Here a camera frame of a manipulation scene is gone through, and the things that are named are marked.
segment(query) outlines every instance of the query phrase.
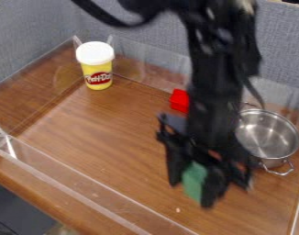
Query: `wooden surface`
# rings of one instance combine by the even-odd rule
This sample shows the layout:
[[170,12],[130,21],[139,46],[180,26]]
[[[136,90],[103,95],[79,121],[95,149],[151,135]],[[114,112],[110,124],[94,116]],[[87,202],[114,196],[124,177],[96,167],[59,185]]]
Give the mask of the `wooden surface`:
[[[299,201],[299,152],[293,174],[279,177],[258,170],[251,192],[233,185],[216,207],[200,209],[182,186],[168,186],[164,148],[155,139],[156,114],[171,111],[170,94],[119,77],[108,90],[92,91],[78,80],[82,71],[70,58],[72,49],[66,47],[0,86],[3,127],[199,234],[290,234]],[[70,89],[64,82],[58,85],[58,74],[70,77]],[[132,234],[2,157],[0,184],[82,234]]]

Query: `stainless steel pot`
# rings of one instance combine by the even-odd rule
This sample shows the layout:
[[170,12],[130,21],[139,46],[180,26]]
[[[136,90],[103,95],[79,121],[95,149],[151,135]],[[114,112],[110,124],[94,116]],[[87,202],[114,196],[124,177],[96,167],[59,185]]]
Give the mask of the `stainless steel pot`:
[[[283,116],[261,109],[242,111],[235,134],[266,172],[283,176],[293,172],[290,158],[299,149],[299,132]],[[290,165],[287,172],[270,170],[285,163]]]

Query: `gray backdrop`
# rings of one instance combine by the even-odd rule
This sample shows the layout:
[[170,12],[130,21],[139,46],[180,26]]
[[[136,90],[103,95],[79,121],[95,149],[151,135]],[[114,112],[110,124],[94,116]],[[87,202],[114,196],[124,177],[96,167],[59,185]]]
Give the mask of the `gray backdrop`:
[[[116,0],[96,2],[118,17],[136,19]],[[262,76],[299,87],[299,7],[259,3]],[[84,41],[116,34],[187,54],[184,27],[171,14],[146,28],[127,30],[96,22],[68,0],[0,0],[0,81],[75,34]]]

